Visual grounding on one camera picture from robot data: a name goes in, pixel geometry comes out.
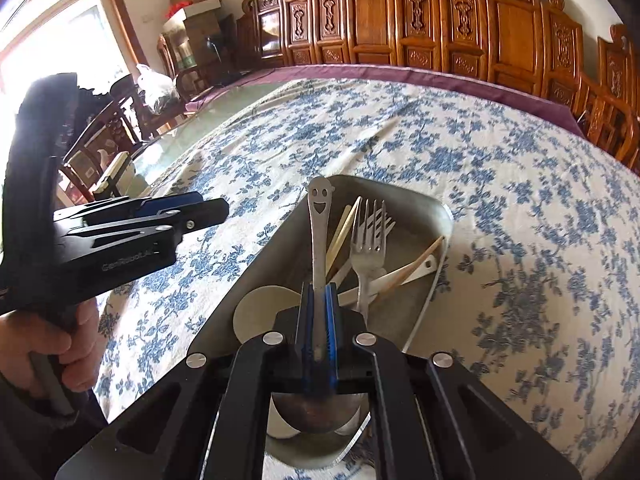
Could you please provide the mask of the person's left hand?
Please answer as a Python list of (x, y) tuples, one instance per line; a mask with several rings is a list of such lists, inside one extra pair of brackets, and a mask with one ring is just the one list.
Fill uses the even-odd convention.
[(30, 312), (12, 311), (1, 317), (1, 375), (13, 387), (34, 398), (46, 395), (36, 377), (32, 352), (57, 356), (63, 367), (62, 383), (73, 392), (92, 388), (98, 378), (102, 350), (99, 348), (99, 311), (96, 298), (76, 310), (77, 326), (65, 333), (58, 326)]

